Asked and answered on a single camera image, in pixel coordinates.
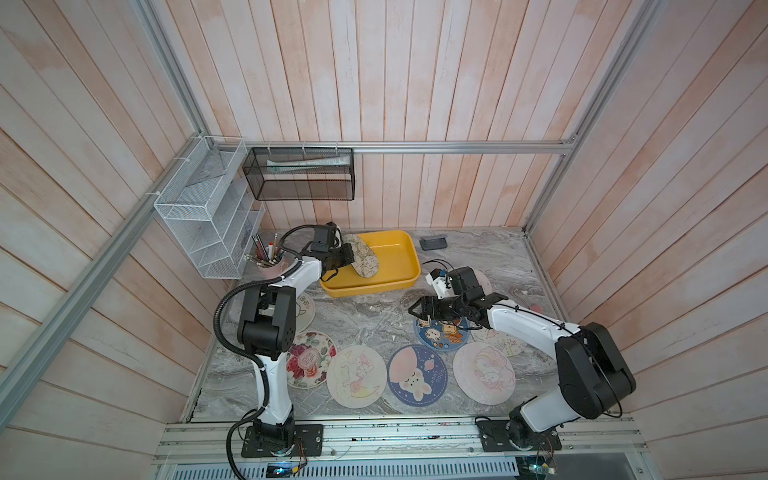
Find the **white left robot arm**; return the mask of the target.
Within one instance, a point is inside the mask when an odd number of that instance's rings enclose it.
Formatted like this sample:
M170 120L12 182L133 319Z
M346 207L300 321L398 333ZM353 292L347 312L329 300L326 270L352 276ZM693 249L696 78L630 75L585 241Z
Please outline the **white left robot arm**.
M276 277L251 282L237 327L237 341L251 361L259 406L253 414L255 437L274 451L293 444L293 403L287 385L288 353L297 334L297 297L327 273L353 260L336 224L311 225L313 239L298 252L287 247L290 264Z

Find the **green bears pattern coaster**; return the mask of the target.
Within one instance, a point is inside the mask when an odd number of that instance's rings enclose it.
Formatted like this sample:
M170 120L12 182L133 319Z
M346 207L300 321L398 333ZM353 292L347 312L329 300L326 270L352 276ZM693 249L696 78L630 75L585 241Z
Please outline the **green bears pattern coaster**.
M374 250L356 234L343 236L343 241L351 247L354 261L351 266L362 278L374 277L380 268L380 262Z

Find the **navy sleeping bunny coaster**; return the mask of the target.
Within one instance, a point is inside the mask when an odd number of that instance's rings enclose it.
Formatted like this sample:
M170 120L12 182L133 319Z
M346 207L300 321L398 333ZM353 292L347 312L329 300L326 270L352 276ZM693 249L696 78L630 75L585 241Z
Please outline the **navy sleeping bunny coaster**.
M387 373L394 396L411 407L435 404L449 383L444 360L423 345L407 345L397 350L388 362Z

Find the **cream bunny moon coaster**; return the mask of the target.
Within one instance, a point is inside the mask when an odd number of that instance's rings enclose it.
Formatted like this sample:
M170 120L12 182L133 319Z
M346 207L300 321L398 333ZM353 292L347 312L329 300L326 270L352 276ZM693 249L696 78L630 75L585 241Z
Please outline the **cream bunny moon coaster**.
M341 406L368 407L382 396L387 385L384 360L368 346L344 348L331 360L326 383L331 397Z

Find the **pink unicorn round coaster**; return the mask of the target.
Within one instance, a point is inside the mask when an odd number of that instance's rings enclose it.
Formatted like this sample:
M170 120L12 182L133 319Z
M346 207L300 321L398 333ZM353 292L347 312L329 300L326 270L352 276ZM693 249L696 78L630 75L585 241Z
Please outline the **pink unicorn round coaster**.
M440 299L460 296L465 292L475 292L477 289L481 290L480 296L492 292L487 276L472 267L459 267L453 270L435 268L425 275L425 279Z

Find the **blue bear car coaster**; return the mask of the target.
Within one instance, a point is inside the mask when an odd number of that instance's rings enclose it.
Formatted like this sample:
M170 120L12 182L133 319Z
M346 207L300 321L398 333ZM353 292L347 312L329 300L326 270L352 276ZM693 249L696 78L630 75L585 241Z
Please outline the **blue bear car coaster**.
M466 319L447 322L416 319L414 331L420 342L440 352L455 352L471 337Z

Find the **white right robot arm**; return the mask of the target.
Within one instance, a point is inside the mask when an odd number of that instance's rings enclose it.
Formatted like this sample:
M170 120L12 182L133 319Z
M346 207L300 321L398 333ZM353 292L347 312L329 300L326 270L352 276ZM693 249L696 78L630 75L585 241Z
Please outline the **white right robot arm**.
M509 334L556 361L558 386L510 412L506 449L526 451L542 444L558 449L559 426L596 419L636 390L629 366L603 325L555 320L500 293L485 293L469 267L434 270L426 279L435 293L414 302L411 316L442 324L467 320Z

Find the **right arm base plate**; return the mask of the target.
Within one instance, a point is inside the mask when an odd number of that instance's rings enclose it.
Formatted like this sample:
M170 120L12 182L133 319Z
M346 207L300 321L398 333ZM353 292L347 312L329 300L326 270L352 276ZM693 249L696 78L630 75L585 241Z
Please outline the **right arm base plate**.
M521 420L492 420L486 416L474 418L484 452L537 451L554 452L562 449L555 428L534 432Z

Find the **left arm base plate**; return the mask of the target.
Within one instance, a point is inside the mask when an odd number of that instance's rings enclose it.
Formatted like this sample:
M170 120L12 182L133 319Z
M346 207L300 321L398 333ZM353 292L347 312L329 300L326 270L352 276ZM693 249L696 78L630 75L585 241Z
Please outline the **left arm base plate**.
M243 458L320 456L324 440L322 424L271 425L256 421L250 425L241 447Z

